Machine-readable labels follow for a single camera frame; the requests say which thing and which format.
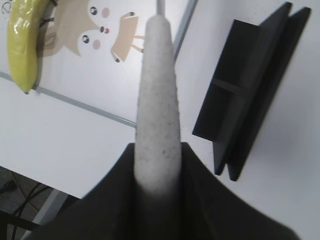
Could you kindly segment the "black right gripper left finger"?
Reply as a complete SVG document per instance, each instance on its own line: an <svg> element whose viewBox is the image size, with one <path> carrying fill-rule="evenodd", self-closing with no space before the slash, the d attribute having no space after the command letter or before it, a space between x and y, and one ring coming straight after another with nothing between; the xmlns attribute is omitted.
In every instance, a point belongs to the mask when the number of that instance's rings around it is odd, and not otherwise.
<svg viewBox="0 0 320 240"><path fill-rule="evenodd" d="M82 199L34 230L29 240L135 240L134 143Z"/></svg>

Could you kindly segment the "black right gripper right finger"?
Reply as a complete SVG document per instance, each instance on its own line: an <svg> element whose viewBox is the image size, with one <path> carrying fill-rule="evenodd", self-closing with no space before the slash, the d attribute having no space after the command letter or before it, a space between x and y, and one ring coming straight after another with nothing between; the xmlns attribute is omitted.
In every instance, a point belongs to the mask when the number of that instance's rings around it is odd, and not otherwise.
<svg viewBox="0 0 320 240"><path fill-rule="evenodd" d="M236 196L181 144L182 240L297 240L289 227Z"/></svg>

